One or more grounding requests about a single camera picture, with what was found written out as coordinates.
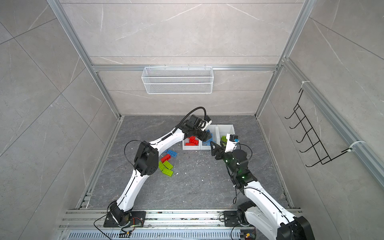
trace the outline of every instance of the white zip tie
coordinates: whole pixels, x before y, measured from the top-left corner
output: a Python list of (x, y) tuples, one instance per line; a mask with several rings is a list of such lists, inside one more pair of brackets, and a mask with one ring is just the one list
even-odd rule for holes
[(300, 88), (303, 88), (303, 84), (304, 84), (304, 83), (307, 83), (307, 82), (310, 82), (310, 81), (302, 81), (302, 82), (301, 82), (301, 87), (300, 87)]
[(353, 147), (353, 145), (355, 145), (356, 143), (359, 143), (359, 142), (366, 143), (365, 141), (356, 141), (356, 142), (352, 143), (352, 144), (349, 146), (349, 148), (347, 149), (347, 152), (351, 152), (351, 151), (352, 151), (352, 147)]

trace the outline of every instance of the dark gray floor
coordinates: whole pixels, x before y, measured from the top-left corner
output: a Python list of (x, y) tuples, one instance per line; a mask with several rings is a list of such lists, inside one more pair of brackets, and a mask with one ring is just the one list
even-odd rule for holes
[[(272, 164), (262, 133), (254, 116), (210, 116), (212, 124), (233, 124), (240, 142), (252, 148), (249, 169), (269, 194), (287, 207), (281, 182)], [(92, 193), (88, 208), (106, 209), (123, 192), (132, 174), (132, 165), (124, 157), (125, 144), (133, 139), (152, 141), (172, 128), (182, 116), (126, 116), (112, 146), (108, 159)], [(127, 147), (127, 156), (134, 158), (138, 142)], [(236, 208), (248, 201), (240, 194), (232, 204), (235, 189), (225, 164), (215, 160), (210, 151), (183, 151), (182, 144), (170, 148), (178, 153), (170, 163), (172, 177), (157, 170), (143, 185), (136, 198), (137, 209)]]

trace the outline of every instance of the wire mesh basket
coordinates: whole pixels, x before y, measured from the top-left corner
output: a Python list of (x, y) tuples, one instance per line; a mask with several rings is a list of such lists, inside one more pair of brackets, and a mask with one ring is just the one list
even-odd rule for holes
[(148, 94), (212, 93), (212, 67), (146, 67), (141, 76)]

